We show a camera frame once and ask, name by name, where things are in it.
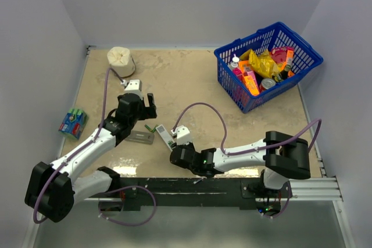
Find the white remote control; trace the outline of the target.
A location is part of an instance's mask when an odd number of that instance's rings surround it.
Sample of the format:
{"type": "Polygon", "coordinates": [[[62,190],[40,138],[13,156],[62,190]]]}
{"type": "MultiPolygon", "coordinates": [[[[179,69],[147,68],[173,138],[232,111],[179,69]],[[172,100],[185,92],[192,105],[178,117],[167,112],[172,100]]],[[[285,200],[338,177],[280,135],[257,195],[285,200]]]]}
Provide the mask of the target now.
{"type": "Polygon", "coordinates": [[[163,140],[163,142],[166,144],[166,146],[169,148],[170,151],[172,151],[176,145],[173,137],[169,134],[169,132],[165,129],[164,125],[161,124],[157,126],[156,131],[158,132],[159,136],[163,140]],[[173,147],[170,148],[168,145],[168,142],[173,142],[173,147]]]}

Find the grey remote control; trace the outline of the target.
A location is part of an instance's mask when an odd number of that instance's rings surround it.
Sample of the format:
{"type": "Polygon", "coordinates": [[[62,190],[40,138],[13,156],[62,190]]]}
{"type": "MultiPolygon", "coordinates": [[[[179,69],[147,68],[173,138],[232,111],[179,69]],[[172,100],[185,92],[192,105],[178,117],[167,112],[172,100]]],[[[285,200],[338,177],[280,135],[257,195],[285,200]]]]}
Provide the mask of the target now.
{"type": "Polygon", "coordinates": [[[130,135],[125,140],[129,142],[151,145],[153,144],[154,138],[155,136],[151,132],[142,132],[142,131],[132,130],[130,135]]]}

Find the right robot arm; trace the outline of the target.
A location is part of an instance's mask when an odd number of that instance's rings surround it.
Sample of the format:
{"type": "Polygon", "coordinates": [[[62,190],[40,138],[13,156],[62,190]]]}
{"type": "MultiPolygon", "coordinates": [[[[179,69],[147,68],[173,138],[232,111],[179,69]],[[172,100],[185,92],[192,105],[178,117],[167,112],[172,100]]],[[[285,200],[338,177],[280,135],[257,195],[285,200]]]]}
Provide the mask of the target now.
{"type": "Polygon", "coordinates": [[[234,169],[264,166],[259,191],[265,197],[273,197],[290,179],[311,177],[308,142],[277,131],[267,132],[265,138],[250,145],[200,152],[195,150],[189,131],[178,133],[170,162],[206,178],[234,169]]]}

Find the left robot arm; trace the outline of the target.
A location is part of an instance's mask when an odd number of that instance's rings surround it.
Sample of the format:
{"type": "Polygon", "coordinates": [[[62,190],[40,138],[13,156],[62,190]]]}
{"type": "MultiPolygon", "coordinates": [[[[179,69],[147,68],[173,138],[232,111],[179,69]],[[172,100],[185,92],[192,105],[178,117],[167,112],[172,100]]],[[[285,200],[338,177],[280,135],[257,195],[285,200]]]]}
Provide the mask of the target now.
{"type": "Polygon", "coordinates": [[[118,97],[118,107],[108,114],[94,133],[67,155],[50,164],[38,163],[31,172],[25,204],[33,208],[33,221],[63,220],[78,202],[104,193],[114,197],[120,192],[120,175],[108,167],[99,167],[93,174],[80,178],[80,174],[96,159],[114,149],[128,138],[138,121],[156,118],[156,105],[152,93],[148,104],[137,94],[126,93],[118,97]]]}

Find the white tissue roll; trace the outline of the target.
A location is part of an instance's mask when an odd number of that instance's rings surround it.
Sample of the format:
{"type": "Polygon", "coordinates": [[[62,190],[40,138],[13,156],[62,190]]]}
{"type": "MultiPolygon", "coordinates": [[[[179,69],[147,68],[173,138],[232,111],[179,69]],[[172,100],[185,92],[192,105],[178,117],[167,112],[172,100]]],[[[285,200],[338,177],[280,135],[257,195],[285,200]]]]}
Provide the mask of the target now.
{"type": "Polygon", "coordinates": [[[113,47],[107,53],[107,60],[110,67],[122,78],[129,77],[135,72],[136,65],[128,48],[113,47]]]}

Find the battery multipack blue green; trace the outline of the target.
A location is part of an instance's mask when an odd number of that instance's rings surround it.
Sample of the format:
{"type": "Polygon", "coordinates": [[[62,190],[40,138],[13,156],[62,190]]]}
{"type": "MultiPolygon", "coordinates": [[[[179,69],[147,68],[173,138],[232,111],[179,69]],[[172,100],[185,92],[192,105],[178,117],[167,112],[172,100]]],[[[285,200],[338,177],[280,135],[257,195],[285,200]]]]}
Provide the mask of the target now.
{"type": "Polygon", "coordinates": [[[67,138],[79,140],[89,117],[83,109],[72,108],[65,115],[59,132],[67,138]]]}

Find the white bottle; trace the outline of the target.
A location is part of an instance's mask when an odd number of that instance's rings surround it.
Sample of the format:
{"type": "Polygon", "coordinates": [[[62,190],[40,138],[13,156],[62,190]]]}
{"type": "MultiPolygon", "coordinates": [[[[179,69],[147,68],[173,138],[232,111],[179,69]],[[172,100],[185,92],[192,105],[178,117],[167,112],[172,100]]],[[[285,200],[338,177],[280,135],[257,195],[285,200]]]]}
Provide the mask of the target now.
{"type": "Polygon", "coordinates": [[[238,69],[239,68],[239,62],[240,62],[239,57],[236,54],[234,54],[233,57],[231,58],[230,63],[228,64],[228,68],[231,71],[234,71],[235,69],[238,69]]]}

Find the orange box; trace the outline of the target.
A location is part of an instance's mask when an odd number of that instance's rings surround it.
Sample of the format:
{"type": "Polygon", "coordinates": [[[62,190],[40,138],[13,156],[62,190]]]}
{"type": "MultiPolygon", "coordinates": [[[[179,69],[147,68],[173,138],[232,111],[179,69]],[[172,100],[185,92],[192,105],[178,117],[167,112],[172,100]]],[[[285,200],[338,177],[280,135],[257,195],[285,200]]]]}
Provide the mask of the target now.
{"type": "Polygon", "coordinates": [[[251,69],[248,60],[240,61],[239,68],[242,71],[242,81],[247,87],[248,91],[253,96],[260,94],[259,87],[256,81],[255,72],[251,69]]]}

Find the red soda can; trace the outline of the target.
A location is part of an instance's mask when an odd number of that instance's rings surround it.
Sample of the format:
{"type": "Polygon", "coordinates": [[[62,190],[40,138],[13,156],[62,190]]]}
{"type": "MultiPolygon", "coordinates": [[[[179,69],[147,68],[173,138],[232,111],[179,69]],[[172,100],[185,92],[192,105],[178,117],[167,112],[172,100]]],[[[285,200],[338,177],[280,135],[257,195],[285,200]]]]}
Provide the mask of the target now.
{"type": "Polygon", "coordinates": [[[274,87],[276,85],[276,82],[272,78],[264,78],[262,79],[260,85],[259,85],[259,91],[260,93],[274,87]]]}

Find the yellow snack bag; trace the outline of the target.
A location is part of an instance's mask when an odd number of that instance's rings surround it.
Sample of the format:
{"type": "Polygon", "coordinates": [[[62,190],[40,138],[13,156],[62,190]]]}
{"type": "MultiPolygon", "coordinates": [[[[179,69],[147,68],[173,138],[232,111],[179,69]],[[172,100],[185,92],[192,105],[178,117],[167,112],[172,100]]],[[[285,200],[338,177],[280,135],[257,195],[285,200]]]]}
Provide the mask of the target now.
{"type": "Polygon", "coordinates": [[[257,55],[253,49],[244,52],[240,61],[248,61],[249,67],[263,78],[272,78],[280,72],[268,49],[260,55],[257,55]]]}

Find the dark glass bottle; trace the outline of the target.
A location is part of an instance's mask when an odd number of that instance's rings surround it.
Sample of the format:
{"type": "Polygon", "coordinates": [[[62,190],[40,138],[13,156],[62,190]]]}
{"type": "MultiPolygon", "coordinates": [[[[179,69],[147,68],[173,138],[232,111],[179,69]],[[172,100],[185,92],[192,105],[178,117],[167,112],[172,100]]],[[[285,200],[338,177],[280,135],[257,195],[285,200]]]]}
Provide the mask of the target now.
{"type": "Polygon", "coordinates": [[[288,78],[288,74],[290,71],[291,71],[291,65],[286,64],[282,71],[280,71],[275,76],[273,76],[273,80],[275,82],[283,82],[284,80],[288,78]]]}

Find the orange tall carton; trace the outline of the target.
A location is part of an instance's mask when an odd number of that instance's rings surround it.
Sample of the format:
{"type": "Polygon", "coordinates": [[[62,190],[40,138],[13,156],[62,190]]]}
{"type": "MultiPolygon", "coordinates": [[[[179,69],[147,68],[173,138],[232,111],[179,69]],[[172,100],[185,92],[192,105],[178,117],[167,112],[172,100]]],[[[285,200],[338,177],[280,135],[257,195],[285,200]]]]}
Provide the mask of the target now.
{"type": "Polygon", "coordinates": [[[287,55],[286,55],[286,66],[289,65],[289,67],[292,67],[292,61],[294,58],[294,48],[288,46],[287,47],[287,55]]]}

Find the blue plastic basket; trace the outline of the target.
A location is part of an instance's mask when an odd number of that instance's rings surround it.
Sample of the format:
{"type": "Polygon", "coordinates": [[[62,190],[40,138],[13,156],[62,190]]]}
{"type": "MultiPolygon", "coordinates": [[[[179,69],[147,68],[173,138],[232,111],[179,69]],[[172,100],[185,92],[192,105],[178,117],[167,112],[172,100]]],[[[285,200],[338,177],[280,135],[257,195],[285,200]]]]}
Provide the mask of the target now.
{"type": "Polygon", "coordinates": [[[263,105],[296,86],[309,72],[323,62],[323,57],[305,39],[280,21],[258,29],[243,39],[238,38],[215,49],[214,55],[217,58],[217,80],[243,113],[263,105]],[[232,57],[239,56],[249,49],[253,49],[259,55],[266,49],[270,51],[282,46],[294,48],[291,69],[294,76],[258,96],[251,95],[244,83],[229,68],[232,57]]]}

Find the black base frame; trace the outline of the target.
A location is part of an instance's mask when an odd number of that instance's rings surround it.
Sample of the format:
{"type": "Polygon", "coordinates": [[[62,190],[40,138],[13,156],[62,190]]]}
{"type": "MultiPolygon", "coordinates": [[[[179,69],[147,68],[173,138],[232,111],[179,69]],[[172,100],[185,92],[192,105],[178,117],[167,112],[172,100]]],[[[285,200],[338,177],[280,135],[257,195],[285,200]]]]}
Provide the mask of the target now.
{"type": "Polygon", "coordinates": [[[159,207],[235,207],[241,210],[272,212],[280,210],[280,202],[291,197],[289,186],[281,190],[264,190],[260,178],[120,178],[109,189],[129,187],[119,193],[98,193],[96,198],[124,203],[125,211],[138,211],[153,205],[154,195],[159,207]]]}

